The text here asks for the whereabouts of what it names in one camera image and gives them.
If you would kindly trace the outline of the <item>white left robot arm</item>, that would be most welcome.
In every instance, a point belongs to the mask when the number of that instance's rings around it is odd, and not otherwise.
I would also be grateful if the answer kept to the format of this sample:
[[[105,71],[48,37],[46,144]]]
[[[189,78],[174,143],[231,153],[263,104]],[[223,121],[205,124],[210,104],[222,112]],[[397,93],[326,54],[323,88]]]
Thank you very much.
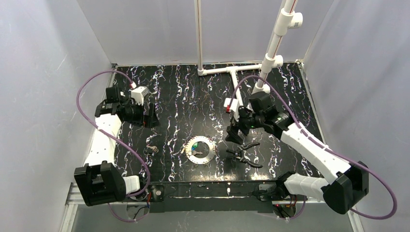
[[[96,133],[90,152],[82,167],[74,171],[74,178],[87,206],[119,202],[142,189],[138,175],[122,176],[114,166],[115,148],[119,144],[121,124],[152,128],[159,125],[155,105],[144,108],[148,87],[132,84],[130,96],[117,87],[106,88],[106,98],[96,107]]]

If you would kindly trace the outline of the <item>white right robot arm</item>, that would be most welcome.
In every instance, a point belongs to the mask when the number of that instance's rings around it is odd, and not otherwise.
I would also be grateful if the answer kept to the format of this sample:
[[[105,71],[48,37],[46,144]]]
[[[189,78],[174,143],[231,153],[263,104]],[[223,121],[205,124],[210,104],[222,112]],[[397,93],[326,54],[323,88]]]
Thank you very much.
[[[240,156],[241,152],[259,143],[244,145],[238,133],[248,135],[251,129],[262,128],[296,150],[322,174],[318,178],[287,172],[266,190],[269,197],[304,195],[324,201],[333,211],[345,214],[368,194],[369,173],[363,169],[364,163],[353,164],[332,155],[321,141],[292,119],[289,111],[278,111],[269,94],[257,92],[249,101],[250,109],[239,105],[237,99],[226,98],[224,101],[226,111],[233,113],[225,140],[240,145],[232,154],[241,162],[260,168]]]

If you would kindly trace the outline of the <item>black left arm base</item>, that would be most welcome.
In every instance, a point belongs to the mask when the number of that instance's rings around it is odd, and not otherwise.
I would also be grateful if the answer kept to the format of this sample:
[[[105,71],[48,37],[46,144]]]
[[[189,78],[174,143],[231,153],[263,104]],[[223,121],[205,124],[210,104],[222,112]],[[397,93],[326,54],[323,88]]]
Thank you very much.
[[[165,186],[162,184],[149,185],[147,189],[140,195],[130,196],[115,200],[115,202],[149,202],[149,203],[160,203],[165,199]]]

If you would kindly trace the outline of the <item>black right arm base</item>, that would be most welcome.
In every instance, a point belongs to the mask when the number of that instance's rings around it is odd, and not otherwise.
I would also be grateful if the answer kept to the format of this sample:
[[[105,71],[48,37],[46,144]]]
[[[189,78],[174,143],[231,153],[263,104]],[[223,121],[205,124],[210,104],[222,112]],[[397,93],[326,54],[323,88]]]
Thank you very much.
[[[301,214],[308,197],[288,193],[276,183],[259,184],[251,194],[261,202],[271,202],[276,217],[290,220]]]

